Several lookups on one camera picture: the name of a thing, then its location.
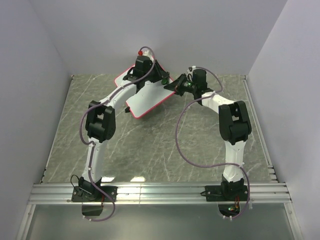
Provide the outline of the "green bone-shaped eraser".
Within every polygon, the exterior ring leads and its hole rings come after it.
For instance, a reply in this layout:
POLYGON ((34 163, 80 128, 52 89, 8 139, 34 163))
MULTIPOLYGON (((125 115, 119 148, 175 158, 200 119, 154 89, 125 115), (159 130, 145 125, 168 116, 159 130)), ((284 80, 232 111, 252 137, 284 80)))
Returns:
POLYGON ((161 81, 161 84, 162 84, 162 85, 167 85, 167 84, 168 84, 168 79, 163 79, 163 80, 161 81))

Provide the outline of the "pink-framed whiteboard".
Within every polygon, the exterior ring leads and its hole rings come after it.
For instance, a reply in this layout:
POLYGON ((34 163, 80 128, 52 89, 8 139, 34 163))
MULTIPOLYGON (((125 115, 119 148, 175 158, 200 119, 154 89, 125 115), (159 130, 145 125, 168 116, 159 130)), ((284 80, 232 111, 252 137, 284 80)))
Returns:
POLYGON ((115 112, 118 113, 120 108, 126 105, 130 107, 133 117, 139 119, 173 94, 173 91, 164 89, 161 80, 155 83, 148 80, 135 95, 122 103, 116 103, 115 112))

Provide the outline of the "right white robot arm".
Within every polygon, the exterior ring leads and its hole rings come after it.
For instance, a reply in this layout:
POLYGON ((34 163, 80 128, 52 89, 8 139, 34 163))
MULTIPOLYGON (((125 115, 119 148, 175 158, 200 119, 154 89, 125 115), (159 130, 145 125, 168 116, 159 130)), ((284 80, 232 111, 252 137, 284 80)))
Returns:
POLYGON ((242 100, 233 101, 221 95, 223 90, 221 80, 212 71, 192 66, 187 73, 181 74, 175 81, 164 85, 164 89, 183 96, 184 93, 193 95, 193 101, 185 106, 178 120, 180 121, 186 110, 195 103, 206 107, 218 114, 218 126, 221 138, 225 145, 225 162, 213 165, 200 165, 191 162, 183 155, 178 142, 177 122, 175 127, 175 145, 180 156, 189 164, 198 168, 214 168, 224 166, 222 181, 226 182, 220 189, 222 197, 232 200, 238 195, 238 187, 235 184, 244 182, 248 175, 243 168, 244 149, 249 135, 252 133, 252 125, 246 103, 242 100))

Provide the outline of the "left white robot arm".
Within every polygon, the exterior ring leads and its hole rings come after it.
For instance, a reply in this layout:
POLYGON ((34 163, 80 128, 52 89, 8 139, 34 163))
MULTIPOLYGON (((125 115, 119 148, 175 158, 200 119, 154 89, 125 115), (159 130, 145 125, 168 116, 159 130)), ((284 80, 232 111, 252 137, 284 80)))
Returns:
POLYGON ((86 130, 88 154, 85 170, 79 180, 83 195, 89 201, 101 196, 98 186, 102 179, 104 150, 116 132, 116 113, 126 105, 139 119, 173 95, 163 84, 171 81, 170 74, 152 56, 139 55, 135 64, 115 80, 116 88, 99 101, 91 101, 80 121, 86 130))

